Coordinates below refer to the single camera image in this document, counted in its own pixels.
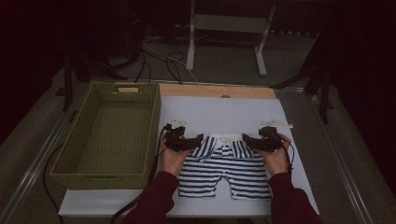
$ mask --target clothing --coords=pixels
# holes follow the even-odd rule
[[[123,224],[166,224],[166,214],[172,209],[172,196],[177,188],[177,178],[161,171],[153,183],[143,191],[137,207],[131,210]],[[296,189],[288,173],[270,178],[274,193],[271,204],[273,224],[322,224],[322,220],[312,208],[306,193]]]
[[[179,175],[180,197],[215,197],[226,179],[233,199],[271,199],[262,156],[250,149],[241,134],[211,134],[189,154]]]

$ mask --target wicker basket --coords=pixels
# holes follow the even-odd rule
[[[160,113],[158,84],[93,82],[50,175],[68,189],[143,189]]]

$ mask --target white table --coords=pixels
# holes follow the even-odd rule
[[[262,121],[276,119],[287,123],[277,99],[235,99],[191,96],[162,96],[160,129],[171,119],[186,120],[186,137],[198,133],[246,133],[259,138]],[[289,128],[277,128],[293,140]],[[303,164],[295,148],[292,182],[305,190],[318,213]],[[141,189],[127,190],[68,190],[59,211],[61,216],[112,216],[129,203]],[[175,207],[169,217],[256,217],[271,214],[269,200],[233,200],[227,181],[218,183],[215,198],[179,198],[176,191]]]

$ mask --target blue and white striped shorts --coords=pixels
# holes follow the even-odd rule
[[[230,183],[233,199],[271,199],[262,157],[247,147],[240,134],[209,135],[186,158],[179,196],[215,197],[222,178]]]

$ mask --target person's hand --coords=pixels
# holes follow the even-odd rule
[[[171,148],[167,148],[164,142],[165,136],[166,133],[163,134],[161,139],[161,170],[177,177],[183,167],[184,160],[192,150],[175,152]]]
[[[290,139],[283,134],[281,134],[280,136],[285,140],[283,146],[286,150],[288,150],[290,146]],[[257,153],[262,155],[263,162],[271,175],[288,172],[289,163],[286,152],[283,148],[277,149],[274,152],[267,152],[261,150],[256,151]]]

